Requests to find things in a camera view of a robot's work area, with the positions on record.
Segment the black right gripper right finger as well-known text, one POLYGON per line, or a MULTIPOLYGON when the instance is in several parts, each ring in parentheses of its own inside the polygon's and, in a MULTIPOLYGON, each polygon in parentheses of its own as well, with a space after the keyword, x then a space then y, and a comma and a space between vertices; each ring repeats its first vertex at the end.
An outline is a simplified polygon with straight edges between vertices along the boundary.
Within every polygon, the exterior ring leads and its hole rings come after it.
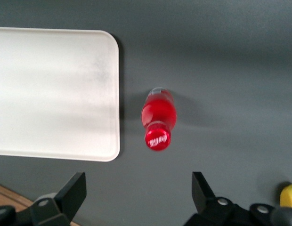
POLYGON ((192 198, 197 212, 186 226, 239 226, 234 219, 235 204, 227 198, 217 197, 201 172, 192 173, 192 198))

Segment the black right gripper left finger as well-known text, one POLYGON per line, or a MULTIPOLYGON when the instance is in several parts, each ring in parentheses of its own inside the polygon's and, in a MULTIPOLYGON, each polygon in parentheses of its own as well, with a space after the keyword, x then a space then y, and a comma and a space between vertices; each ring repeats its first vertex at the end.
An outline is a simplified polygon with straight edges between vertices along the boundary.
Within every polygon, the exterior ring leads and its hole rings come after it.
POLYGON ((69 226, 86 196, 86 175, 77 172, 58 193, 44 195, 30 207, 32 224, 69 226))

